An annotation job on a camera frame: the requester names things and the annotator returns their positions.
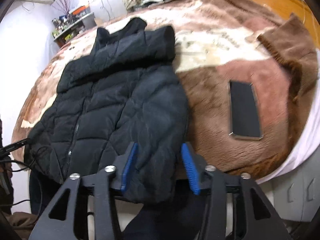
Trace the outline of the black puffer jacket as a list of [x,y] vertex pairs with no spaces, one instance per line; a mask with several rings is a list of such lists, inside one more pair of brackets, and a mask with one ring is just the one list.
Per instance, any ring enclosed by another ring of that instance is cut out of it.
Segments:
[[61,183],[73,173],[97,173],[136,142],[125,197],[169,199],[189,117],[174,58],[169,25],[147,30],[133,18],[115,33],[98,28],[90,54],[65,66],[56,99],[28,134],[24,162]]

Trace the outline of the grey white cabinet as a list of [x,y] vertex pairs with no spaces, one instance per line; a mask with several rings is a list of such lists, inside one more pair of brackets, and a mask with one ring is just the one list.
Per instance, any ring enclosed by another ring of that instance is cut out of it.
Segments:
[[272,179],[274,208],[284,220],[310,222],[319,208],[319,148],[293,171]]

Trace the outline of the black smartphone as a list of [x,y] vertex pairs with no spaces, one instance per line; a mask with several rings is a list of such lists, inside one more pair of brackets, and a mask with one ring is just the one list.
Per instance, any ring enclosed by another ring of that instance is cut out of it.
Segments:
[[230,136],[238,140],[261,140],[257,94],[252,83],[229,81]]

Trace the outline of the dark cluttered shelf unit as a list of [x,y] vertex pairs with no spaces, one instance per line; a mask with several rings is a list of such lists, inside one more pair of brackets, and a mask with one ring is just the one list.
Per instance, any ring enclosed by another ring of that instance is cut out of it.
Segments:
[[52,31],[54,42],[63,47],[69,40],[78,34],[97,26],[94,12],[91,12],[89,4],[73,9],[69,15],[54,18],[52,23],[55,29]]

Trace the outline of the brown cream plush blanket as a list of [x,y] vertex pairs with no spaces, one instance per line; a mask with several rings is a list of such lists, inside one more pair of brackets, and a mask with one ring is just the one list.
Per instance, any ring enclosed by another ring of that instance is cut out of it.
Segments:
[[[182,145],[190,142],[209,165],[231,175],[249,173],[259,184],[283,173],[296,146],[314,135],[308,125],[315,118],[317,53],[299,18],[284,21],[251,0],[177,0],[100,28],[115,33],[133,18],[144,20],[147,30],[174,29],[172,66],[189,107]],[[13,141],[28,138],[56,99],[65,66],[90,54],[98,28],[69,42],[51,60],[21,109]],[[231,80],[253,84],[261,140],[229,135]]]

